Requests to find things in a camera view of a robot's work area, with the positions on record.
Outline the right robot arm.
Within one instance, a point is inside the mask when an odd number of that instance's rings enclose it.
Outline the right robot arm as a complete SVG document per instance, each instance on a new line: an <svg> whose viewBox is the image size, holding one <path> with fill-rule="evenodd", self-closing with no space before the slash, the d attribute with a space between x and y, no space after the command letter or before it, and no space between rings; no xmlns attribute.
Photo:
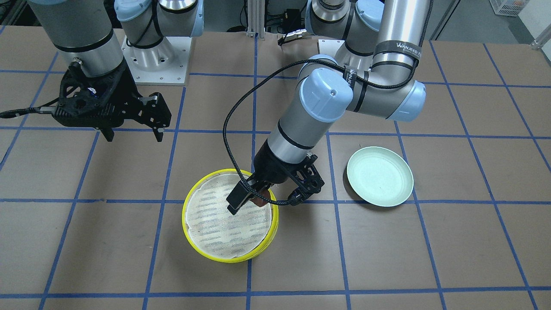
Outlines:
<svg viewBox="0 0 551 310"><path fill-rule="evenodd" d="M125 32L119 43L102 0L30 0L53 45L68 62L56 106L30 108L67 127L90 127L112 141L114 128L134 120L158 142L170 126L163 96L136 85L182 85L191 39L204 30L202 0L116 0Z"/></svg>

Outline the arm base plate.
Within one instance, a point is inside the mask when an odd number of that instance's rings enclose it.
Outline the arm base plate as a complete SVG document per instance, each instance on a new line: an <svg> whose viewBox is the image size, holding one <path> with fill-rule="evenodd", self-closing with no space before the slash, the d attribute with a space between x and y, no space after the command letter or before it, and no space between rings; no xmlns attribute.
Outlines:
<svg viewBox="0 0 551 310"><path fill-rule="evenodd" d="M193 38L164 37L150 49L130 47L124 41L122 53L137 85L185 86Z"/></svg>

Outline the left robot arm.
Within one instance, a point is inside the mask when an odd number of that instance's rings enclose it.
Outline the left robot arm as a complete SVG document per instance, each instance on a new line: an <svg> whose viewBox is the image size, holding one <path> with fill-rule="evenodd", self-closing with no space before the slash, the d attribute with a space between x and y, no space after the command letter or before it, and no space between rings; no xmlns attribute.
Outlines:
<svg viewBox="0 0 551 310"><path fill-rule="evenodd" d="M346 111L394 121L421 112L425 88L414 80L433 8L432 0L309 0L308 32L342 40L335 57L318 54L272 73L301 65L293 100L264 141L244 177L230 151L229 117L223 141L239 182L227 196L237 214L246 202L298 205L321 191L324 181L311 149Z"/></svg>

